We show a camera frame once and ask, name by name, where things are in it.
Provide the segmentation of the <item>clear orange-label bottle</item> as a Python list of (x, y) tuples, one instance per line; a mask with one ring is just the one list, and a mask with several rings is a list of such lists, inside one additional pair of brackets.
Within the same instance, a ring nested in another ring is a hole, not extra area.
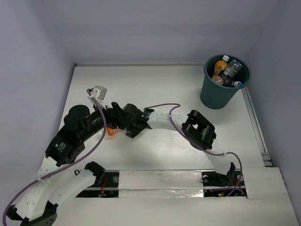
[(121, 129), (111, 129), (108, 127), (106, 128), (106, 132), (107, 132), (108, 136), (110, 136), (110, 137), (117, 135), (121, 131), (122, 131)]

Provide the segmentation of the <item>small orange juice bottle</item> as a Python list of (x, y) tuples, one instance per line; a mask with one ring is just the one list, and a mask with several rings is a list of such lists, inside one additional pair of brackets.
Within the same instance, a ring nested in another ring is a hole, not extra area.
[(212, 81), (214, 81), (218, 85), (223, 85), (223, 79), (220, 76), (213, 75), (212, 76)]

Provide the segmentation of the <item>tall orange blue-label bottle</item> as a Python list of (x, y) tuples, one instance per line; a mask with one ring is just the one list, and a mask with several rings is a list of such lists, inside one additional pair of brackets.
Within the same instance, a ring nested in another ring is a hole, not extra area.
[(218, 76), (228, 66), (229, 56), (224, 55), (221, 60), (217, 61), (214, 66), (214, 76)]

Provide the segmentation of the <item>crushed clear plastic bottle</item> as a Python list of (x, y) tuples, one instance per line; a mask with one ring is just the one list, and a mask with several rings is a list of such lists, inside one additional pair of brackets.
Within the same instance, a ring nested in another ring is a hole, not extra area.
[(240, 87), (240, 86), (242, 86), (242, 82), (240, 82), (240, 81), (233, 81), (231, 83), (231, 86), (232, 87)]

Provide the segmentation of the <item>small clear dark-label bottle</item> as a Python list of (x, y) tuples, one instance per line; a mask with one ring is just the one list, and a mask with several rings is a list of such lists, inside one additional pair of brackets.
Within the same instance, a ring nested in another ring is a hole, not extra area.
[(234, 76), (241, 70), (242, 64), (237, 60), (232, 60), (227, 68), (222, 72), (221, 78), (224, 82), (234, 78)]

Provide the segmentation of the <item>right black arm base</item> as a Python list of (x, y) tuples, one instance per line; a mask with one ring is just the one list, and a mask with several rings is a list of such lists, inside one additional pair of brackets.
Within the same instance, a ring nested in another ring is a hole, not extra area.
[(226, 175), (203, 171), (200, 183), (204, 187), (204, 197), (247, 197), (243, 176), (234, 163)]

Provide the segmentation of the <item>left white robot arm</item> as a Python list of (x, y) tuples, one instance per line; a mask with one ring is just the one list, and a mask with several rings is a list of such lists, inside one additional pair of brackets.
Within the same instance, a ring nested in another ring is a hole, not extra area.
[(100, 145), (104, 136), (87, 154), (79, 158), (87, 140), (101, 130), (106, 132), (107, 128), (129, 130), (135, 117), (142, 113), (133, 104), (121, 108), (116, 102), (108, 107), (101, 106), (95, 98), (92, 101), (92, 113), (85, 105), (76, 105), (69, 110), (63, 119), (63, 127), (45, 151), (37, 179), (23, 188), (7, 205), (2, 217), (3, 225), (7, 225), (9, 218), (19, 221), (22, 226), (50, 226), (57, 218), (60, 202), (72, 199), (90, 185), (99, 186), (103, 183), (105, 169), (92, 161), (66, 187), (55, 191), (62, 173), (87, 158)]

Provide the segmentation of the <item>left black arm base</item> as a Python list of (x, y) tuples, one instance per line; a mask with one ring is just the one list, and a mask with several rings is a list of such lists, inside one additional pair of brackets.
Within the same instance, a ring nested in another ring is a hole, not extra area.
[(119, 171), (107, 171), (100, 185), (93, 184), (80, 192), (77, 198), (118, 198)]

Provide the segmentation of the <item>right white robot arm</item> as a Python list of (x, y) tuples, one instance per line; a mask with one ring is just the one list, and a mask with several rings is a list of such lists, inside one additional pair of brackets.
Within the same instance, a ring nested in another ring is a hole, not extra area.
[(233, 180), (236, 167), (225, 152), (212, 149), (216, 139), (215, 127), (200, 112), (192, 110), (188, 114), (173, 114), (172, 111), (161, 113), (152, 108), (140, 111), (131, 107), (129, 122), (125, 126), (127, 136), (134, 138), (144, 129), (179, 132), (191, 146), (205, 153), (220, 184), (226, 185)]

